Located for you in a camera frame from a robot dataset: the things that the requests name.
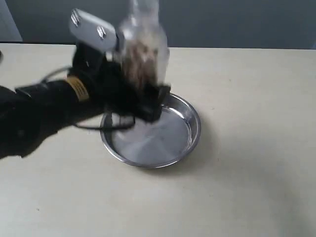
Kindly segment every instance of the bolt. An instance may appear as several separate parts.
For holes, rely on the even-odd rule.
[[[71,14],[71,20],[73,21],[73,24],[76,27],[78,27],[80,25],[80,20],[79,20],[77,10],[73,10],[73,13]]]
[[[98,26],[97,31],[98,31],[100,38],[102,40],[104,40],[104,38],[107,36],[107,33],[105,32],[104,28],[102,26]]]

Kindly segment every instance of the table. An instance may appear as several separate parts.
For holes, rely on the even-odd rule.
[[[13,88],[70,64],[74,46],[0,50]],[[0,162],[0,236],[316,236],[316,51],[172,48],[166,81],[201,116],[189,157],[139,169],[67,128]]]

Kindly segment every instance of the metal bowl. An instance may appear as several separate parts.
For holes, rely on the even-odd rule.
[[[112,125],[112,114],[102,118],[102,125]],[[101,132],[107,150],[122,162],[141,168],[172,165],[198,144],[201,122],[195,109],[181,97],[171,94],[164,103],[161,118],[154,124],[136,120],[126,132]]]

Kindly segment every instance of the robotic arm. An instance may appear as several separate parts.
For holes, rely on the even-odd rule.
[[[138,91],[124,77],[120,63],[107,54],[124,41],[109,23],[74,10],[70,30],[77,39],[66,79],[22,86],[11,91],[0,86],[0,158],[26,157],[49,136],[67,126],[112,132],[133,127],[134,121],[111,127],[82,127],[78,122],[111,111],[146,122],[160,118],[167,85],[147,84]]]

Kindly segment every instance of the bottle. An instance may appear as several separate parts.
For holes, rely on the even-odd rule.
[[[145,83],[163,82],[169,49],[159,23],[159,0],[130,0],[130,13],[119,29],[125,38],[120,59],[126,78],[140,91]]]

